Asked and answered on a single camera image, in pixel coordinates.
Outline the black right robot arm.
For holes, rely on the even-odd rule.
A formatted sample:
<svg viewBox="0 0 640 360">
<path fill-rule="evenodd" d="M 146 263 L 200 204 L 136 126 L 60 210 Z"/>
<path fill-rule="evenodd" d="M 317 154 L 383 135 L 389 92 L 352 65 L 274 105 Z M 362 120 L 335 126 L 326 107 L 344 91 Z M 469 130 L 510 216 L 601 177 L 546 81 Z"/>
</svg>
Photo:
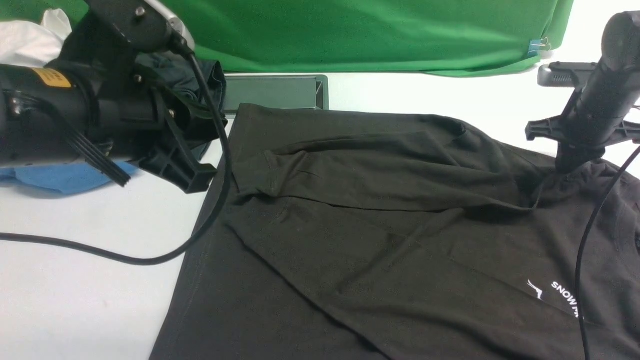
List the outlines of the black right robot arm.
<svg viewBox="0 0 640 360">
<path fill-rule="evenodd" d="M 608 146 L 637 144 L 639 125 L 626 116 L 640 96 L 640 13 L 617 13 L 608 21 L 598 62 L 544 64 L 537 81 L 542 87 L 573 89 L 561 114 L 531 121 L 525 128 L 528 141 L 558 143 L 559 173 L 601 158 Z"/>
</svg>

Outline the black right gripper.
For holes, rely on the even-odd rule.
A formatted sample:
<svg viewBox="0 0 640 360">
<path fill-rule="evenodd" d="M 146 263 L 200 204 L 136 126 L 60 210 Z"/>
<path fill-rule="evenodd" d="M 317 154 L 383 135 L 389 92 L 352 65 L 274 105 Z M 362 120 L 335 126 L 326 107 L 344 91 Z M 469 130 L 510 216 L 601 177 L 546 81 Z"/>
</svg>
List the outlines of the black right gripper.
<svg viewBox="0 0 640 360">
<path fill-rule="evenodd" d="M 555 170 L 572 173 L 603 157 L 608 146 L 639 143 L 639 125 L 626 121 L 639 95 L 638 75 L 590 75 L 573 92 L 562 114 L 530 121 L 526 139 L 545 138 L 563 144 L 557 147 Z"/>
</svg>

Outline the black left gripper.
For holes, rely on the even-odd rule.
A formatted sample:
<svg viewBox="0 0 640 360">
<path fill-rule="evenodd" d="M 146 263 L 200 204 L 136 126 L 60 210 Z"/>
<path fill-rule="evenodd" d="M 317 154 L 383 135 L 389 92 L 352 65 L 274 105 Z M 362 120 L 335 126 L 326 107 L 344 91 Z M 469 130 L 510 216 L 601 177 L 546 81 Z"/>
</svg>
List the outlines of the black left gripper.
<svg viewBox="0 0 640 360">
<path fill-rule="evenodd" d="M 142 52 L 88 13 L 60 54 L 60 71 L 71 84 L 60 95 L 70 145 L 118 185 L 131 178 L 116 165 L 126 161 L 186 194 L 207 191 L 217 169 L 199 162 L 192 149 L 222 136 L 218 110 L 171 90 L 137 63 Z"/>
</svg>

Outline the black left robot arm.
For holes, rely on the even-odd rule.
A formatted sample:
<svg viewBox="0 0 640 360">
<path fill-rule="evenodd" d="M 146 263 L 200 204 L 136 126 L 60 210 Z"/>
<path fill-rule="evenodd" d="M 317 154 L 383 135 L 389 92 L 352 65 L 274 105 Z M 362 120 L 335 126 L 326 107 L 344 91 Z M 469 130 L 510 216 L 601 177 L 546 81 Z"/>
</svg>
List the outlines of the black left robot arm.
<svg viewBox="0 0 640 360">
<path fill-rule="evenodd" d="M 206 79 L 186 39 L 146 0 L 89 0 L 89 9 L 43 68 L 1 66 L 1 166 L 85 163 L 119 186 L 126 162 L 186 194 L 206 192 L 217 168 L 194 150 L 221 142 L 231 151 L 226 119 L 208 89 L 206 105 L 170 89 L 143 53 L 185 59 Z"/>
</svg>

